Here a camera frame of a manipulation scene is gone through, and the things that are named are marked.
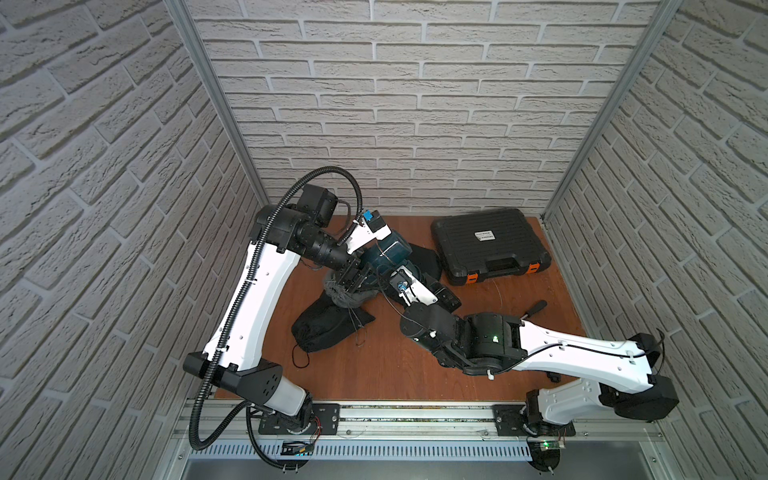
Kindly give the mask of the black fabric pouch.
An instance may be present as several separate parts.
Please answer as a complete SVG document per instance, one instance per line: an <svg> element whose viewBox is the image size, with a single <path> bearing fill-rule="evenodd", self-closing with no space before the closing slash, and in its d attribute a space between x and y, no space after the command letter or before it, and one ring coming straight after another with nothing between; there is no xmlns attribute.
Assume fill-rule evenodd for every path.
<svg viewBox="0 0 768 480"><path fill-rule="evenodd" d="M426 274L435 280L440 280L443 269L437 252L416 244L411 244L411 249L409 261L419 270L420 274Z"/></svg>

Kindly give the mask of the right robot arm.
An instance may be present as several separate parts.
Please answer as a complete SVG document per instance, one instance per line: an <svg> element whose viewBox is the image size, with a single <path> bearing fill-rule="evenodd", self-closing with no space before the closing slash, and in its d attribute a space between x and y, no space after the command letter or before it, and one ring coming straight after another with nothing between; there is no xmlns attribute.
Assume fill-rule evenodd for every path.
<svg viewBox="0 0 768 480"><path fill-rule="evenodd" d="M415 280L395 280L392 286L405 303L402 333L441 366L488 378L510 371L572 377L565 385L528 393L525 415L532 428L566 425L607 410L655 421L679 403L672 380L653 370L663 345L651 334L598 340L540 327L528 314L483 312L461 318Z"/></svg>

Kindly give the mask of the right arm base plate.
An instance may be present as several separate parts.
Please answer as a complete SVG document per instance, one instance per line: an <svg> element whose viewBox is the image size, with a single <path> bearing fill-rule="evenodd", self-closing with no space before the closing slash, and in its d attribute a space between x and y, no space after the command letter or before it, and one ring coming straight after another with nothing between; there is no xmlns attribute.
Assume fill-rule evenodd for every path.
<svg viewBox="0 0 768 480"><path fill-rule="evenodd" d="M491 407L497 435L500 437L572 437L572 422L554 425L543 420L529 420L523 404L495 404Z"/></svg>

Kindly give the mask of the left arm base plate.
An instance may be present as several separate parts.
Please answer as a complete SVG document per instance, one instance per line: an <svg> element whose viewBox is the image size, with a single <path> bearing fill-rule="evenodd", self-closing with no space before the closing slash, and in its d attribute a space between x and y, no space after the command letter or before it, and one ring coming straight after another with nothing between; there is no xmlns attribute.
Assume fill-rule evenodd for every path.
<svg viewBox="0 0 768 480"><path fill-rule="evenodd" d="M258 433L266 435L335 435L338 431L341 405L339 403L314 403L312 412L306 416L307 424L297 417L289 417L282 413L263 416L259 420Z"/></svg>

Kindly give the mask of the black printed drawstring pouch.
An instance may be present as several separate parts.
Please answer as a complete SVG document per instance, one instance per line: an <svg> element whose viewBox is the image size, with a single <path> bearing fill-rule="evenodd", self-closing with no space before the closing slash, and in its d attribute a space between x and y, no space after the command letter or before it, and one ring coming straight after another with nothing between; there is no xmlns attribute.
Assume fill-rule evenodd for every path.
<svg viewBox="0 0 768 480"><path fill-rule="evenodd" d="M296 368L309 366L310 360L299 366L295 350L300 348L307 355L329 349L353 334L358 334L372 323L375 317L362 308L343 308L330 296L322 293L294 322L291 333L296 345L292 350L292 362Z"/></svg>

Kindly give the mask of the grey fabric pouch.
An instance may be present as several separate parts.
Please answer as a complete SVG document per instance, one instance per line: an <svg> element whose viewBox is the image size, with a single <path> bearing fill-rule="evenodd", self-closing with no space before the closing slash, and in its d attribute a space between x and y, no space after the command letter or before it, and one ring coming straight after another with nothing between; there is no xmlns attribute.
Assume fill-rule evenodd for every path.
<svg viewBox="0 0 768 480"><path fill-rule="evenodd" d="M377 290L356 291L347 290L337 281L337 273L329 271L323 279L324 293L338 307L344 309L360 308L366 302L374 299L379 292Z"/></svg>

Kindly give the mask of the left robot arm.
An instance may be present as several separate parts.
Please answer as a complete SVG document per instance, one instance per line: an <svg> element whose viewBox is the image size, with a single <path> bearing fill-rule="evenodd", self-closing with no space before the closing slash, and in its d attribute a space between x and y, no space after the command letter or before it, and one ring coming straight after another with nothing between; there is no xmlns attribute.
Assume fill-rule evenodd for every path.
<svg viewBox="0 0 768 480"><path fill-rule="evenodd" d="M325 230L338 199L313 182L329 174L345 178L355 195L353 220L339 238ZM356 251L374 237L367 228L369 218L358 181L338 166L310 171L277 203L257 213L244 267L226 313L204 349L189 353L183 362L185 372L202 380L189 421L193 450L209 448L240 412L261 409L298 432L314 422L310 393L288 380L281 365L263 358L266 333L299 261L307 259L337 272L356 267ZM210 435L201 437L202 410L213 388L234 393L241 401Z"/></svg>

